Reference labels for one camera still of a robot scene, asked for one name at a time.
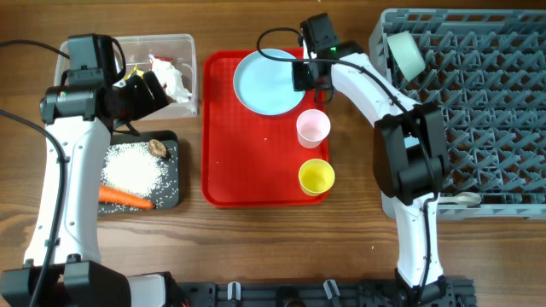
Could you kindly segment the yellow snack wrapper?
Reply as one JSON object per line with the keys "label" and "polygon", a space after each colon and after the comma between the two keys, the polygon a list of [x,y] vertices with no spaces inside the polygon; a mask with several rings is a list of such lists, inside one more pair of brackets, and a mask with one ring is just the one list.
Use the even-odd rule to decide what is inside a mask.
{"label": "yellow snack wrapper", "polygon": [[136,64],[124,77],[124,81],[128,81],[133,76],[142,78],[144,71]]}

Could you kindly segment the brown food lump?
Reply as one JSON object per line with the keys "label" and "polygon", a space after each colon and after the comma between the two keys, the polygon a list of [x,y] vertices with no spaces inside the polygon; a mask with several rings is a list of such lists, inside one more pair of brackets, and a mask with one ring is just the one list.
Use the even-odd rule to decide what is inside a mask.
{"label": "brown food lump", "polygon": [[168,154],[166,146],[156,139],[151,139],[148,142],[148,152],[157,158],[164,158]]}

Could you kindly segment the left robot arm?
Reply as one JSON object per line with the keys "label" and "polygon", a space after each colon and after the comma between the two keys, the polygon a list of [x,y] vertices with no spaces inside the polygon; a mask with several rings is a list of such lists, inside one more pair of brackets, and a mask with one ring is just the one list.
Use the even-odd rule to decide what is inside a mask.
{"label": "left robot arm", "polygon": [[46,138],[48,154],[37,225],[23,265],[1,275],[11,306],[129,306],[128,277],[101,264],[97,239],[100,176],[113,131],[169,103],[153,72],[119,88],[123,52],[108,35],[71,36],[70,67],[40,102],[42,125],[1,114]]}

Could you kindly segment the green bowl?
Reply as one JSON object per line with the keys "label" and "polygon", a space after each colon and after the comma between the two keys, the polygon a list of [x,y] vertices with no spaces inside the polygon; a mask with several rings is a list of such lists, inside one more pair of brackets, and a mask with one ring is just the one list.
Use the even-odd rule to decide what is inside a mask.
{"label": "green bowl", "polygon": [[425,70],[424,58],[408,31],[392,34],[386,40],[393,58],[406,80],[413,80]]}

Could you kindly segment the grey dishwasher rack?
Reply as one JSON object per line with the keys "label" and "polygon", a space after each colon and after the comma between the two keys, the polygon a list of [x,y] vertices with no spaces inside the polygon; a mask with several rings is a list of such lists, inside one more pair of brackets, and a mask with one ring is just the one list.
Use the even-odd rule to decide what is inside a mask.
{"label": "grey dishwasher rack", "polygon": [[[408,81],[386,38],[408,31],[426,67]],[[440,106],[451,174],[439,217],[545,216],[545,13],[542,10],[387,9],[369,38],[374,67],[396,88]]]}

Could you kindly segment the white plastic spoon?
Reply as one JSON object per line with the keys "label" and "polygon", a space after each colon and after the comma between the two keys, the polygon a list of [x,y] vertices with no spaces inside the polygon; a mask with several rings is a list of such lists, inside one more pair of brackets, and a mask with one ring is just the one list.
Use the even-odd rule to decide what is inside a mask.
{"label": "white plastic spoon", "polygon": [[439,204],[457,204],[477,206],[481,203],[481,195],[473,192],[461,192],[454,196],[440,196]]}

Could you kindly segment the light blue plate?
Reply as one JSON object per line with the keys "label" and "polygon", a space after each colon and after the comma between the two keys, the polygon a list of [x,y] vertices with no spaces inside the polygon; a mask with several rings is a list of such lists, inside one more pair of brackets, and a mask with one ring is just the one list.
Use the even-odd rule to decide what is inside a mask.
{"label": "light blue plate", "polygon": [[297,107],[305,93],[293,89],[292,63],[273,61],[258,51],[244,57],[233,78],[236,97],[254,113],[276,116]]}

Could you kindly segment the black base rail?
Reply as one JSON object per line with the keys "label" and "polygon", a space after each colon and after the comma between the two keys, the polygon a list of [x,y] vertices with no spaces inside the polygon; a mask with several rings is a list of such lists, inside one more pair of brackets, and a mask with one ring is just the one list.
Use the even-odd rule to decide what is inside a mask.
{"label": "black base rail", "polygon": [[187,306],[408,306],[410,300],[393,280],[368,280],[357,283],[246,284],[232,282],[184,282],[178,285]]}

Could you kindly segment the red serving tray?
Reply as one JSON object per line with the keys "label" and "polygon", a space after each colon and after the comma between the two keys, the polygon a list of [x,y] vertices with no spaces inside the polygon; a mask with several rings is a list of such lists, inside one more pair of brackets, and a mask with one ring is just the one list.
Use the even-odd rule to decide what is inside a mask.
{"label": "red serving tray", "polygon": [[299,144],[298,116],[316,107],[313,92],[304,93],[293,110],[265,116],[244,107],[233,78],[246,50],[221,50],[203,68],[201,192],[214,206],[264,207],[315,205],[299,184],[299,168],[309,159],[329,159],[327,142],[317,148]]}

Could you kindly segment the white napkin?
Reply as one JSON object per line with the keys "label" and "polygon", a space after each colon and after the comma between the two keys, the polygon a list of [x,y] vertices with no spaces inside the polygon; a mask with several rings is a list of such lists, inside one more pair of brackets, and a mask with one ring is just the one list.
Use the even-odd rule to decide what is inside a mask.
{"label": "white napkin", "polygon": [[161,60],[154,55],[148,56],[150,71],[153,72],[164,92],[176,103],[187,103],[192,93],[183,86],[183,74],[170,61]]}

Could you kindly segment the black waste tray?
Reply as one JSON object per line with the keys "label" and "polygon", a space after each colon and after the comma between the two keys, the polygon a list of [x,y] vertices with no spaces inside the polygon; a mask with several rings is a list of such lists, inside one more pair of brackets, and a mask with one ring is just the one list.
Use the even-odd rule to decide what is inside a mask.
{"label": "black waste tray", "polygon": [[[148,142],[162,142],[168,154],[157,158]],[[180,202],[178,139],[170,130],[142,132],[139,136],[114,135],[100,177],[102,185],[154,203],[156,210],[171,209]]]}

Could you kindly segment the clear plastic bin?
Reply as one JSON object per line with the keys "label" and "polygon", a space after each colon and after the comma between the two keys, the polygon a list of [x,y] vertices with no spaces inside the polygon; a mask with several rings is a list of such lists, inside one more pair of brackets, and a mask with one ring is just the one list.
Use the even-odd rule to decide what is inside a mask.
{"label": "clear plastic bin", "polygon": [[[164,34],[117,37],[112,45],[114,67],[125,75],[137,64],[144,73],[150,72],[149,55],[169,57],[174,67],[183,74],[183,86],[192,93],[187,103],[176,103],[168,95],[169,104],[146,116],[146,120],[166,120],[195,117],[198,114],[197,60],[195,41],[189,34]],[[125,86],[124,78],[117,87]]]}

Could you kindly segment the orange carrot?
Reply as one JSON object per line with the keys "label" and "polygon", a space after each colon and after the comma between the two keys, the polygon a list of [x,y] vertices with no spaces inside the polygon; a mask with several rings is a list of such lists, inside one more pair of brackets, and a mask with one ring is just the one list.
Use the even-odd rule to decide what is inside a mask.
{"label": "orange carrot", "polygon": [[154,203],[149,200],[145,200],[135,195],[127,194],[126,192],[104,185],[101,185],[99,189],[99,201],[134,207],[142,210],[154,209]]}

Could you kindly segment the yellow cup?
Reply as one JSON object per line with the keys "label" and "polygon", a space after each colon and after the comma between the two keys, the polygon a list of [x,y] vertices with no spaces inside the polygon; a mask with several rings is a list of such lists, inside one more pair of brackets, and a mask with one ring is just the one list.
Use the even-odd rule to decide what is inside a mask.
{"label": "yellow cup", "polygon": [[309,159],[299,168],[298,178],[305,194],[318,196],[334,185],[334,168],[323,159]]}

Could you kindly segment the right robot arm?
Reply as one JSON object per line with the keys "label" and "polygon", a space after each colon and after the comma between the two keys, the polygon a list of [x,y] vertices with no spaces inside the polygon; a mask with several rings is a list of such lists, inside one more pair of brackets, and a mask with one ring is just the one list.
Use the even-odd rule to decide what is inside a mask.
{"label": "right robot arm", "polygon": [[301,22],[304,58],[293,64],[296,90],[337,90],[373,125],[373,173],[398,228],[397,282],[407,305],[447,292],[439,262],[437,205],[450,172],[443,115],[434,103],[402,94],[354,41],[341,42],[327,14]]}

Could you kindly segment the white rice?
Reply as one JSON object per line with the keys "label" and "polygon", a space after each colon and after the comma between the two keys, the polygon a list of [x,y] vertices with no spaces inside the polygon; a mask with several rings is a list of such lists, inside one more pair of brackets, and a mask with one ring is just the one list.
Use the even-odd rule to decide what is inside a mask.
{"label": "white rice", "polygon": [[99,201],[116,211],[166,209],[180,196],[177,144],[131,142],[108,148],[100,176]]}

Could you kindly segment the pink cup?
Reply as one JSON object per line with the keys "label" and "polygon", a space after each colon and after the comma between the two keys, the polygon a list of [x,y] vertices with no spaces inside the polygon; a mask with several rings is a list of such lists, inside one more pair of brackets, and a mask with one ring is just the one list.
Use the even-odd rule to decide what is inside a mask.
{"label": "pink cup", "polygon": [[331,123],[324,112],[318,109],[308,109],[298,116],[296,130],[301,146],[316,148],[328,136]]}

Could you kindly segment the red snack wrapper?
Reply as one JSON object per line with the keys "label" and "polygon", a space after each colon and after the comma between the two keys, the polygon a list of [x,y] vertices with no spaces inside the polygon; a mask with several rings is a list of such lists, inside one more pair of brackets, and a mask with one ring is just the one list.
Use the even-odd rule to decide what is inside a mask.
{"label": "red snack wrapper", "polygon": [[155,56],[155,59],[160,60],[160,61],[167,61],[167,62],[170,62],[170,63],[174,62],[174,60],[172,58],[169,58],[169,57]]}

